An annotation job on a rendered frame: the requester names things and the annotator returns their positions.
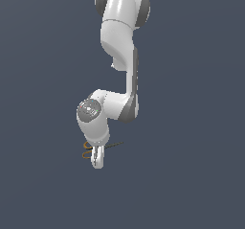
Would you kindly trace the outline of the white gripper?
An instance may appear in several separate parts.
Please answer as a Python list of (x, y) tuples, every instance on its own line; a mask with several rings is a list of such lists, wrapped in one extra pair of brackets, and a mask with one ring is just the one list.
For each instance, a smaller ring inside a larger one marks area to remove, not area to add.
[(95, 146), (92, 148), (91, 163), (95, 169), (103, 168), (104, 146)]

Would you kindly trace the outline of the orange handled scissors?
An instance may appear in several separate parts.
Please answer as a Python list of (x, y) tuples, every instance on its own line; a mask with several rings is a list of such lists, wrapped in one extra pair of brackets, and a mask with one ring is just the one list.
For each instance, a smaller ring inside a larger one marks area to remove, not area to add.
[[(87, 154), (88, 153), (92, 153), (92, 149), (93, 149), (93, 147), (88, 147), (87, 144), (88, 144), (88, 142), (85, 142), (83, 144), (83, 147), (86, 149), (86, 151), (81, 156), (84, 159), (91, 158), (91, 156), (88, 156)], [(107, 145), (104, 146), (104, 148), (105, 149), (108, 149), (108, 148), (112, 148), (112, 147), (115, 147), (115, 146), (118, 146), (118, 145), (121, 145), (121, 144), (123, 144), (123, 142), (118, 142), (118, 143), (113, 143), (113, 144), (107, 144)]]

